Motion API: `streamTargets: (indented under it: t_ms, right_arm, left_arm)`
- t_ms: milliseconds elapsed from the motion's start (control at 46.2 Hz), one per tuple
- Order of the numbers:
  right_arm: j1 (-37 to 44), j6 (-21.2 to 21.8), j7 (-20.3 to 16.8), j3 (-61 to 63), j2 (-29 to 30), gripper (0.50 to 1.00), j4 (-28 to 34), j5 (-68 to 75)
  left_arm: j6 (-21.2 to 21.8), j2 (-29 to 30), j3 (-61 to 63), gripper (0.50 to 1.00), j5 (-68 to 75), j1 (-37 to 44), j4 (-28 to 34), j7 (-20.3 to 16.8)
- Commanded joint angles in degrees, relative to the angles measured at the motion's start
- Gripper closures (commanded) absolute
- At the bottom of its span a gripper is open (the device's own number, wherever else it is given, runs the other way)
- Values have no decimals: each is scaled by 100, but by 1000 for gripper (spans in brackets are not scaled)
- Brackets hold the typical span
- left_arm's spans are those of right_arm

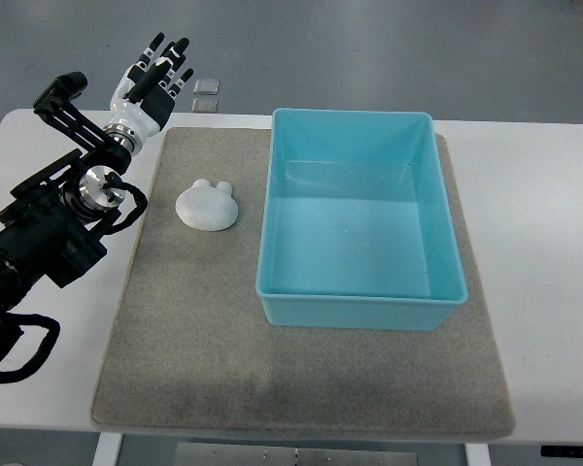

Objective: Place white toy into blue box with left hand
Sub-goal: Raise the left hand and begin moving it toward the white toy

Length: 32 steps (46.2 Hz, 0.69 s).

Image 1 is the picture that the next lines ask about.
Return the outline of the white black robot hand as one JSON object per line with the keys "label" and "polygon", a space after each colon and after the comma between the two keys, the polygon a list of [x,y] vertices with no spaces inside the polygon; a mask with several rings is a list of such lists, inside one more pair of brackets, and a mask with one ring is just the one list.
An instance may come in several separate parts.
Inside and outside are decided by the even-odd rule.
{"label": "white black robot hand", "polygon": [[121,78],[110,102],[108,134],[144,143],[159,133],[175,108],[177,97],[193,75],[185,68],[189,39],[165,43],[158,33]]}

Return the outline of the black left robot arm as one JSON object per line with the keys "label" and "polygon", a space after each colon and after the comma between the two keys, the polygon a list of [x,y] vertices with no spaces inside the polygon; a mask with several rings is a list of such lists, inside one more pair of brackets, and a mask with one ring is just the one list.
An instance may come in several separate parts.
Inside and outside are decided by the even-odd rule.
{"label": "black left robot arm", "polygon": [[59,287],[82,277],[107,253],[101,239],[131,226],[146,195],[121,179],[129,149],[72,104],[87,86],[81,72],[51,82],[34,102],[43,122],[78,148],[14,187],[0,212],[0,384],[35,374],[49,358],[60,324],[13,309],[42,277]]}

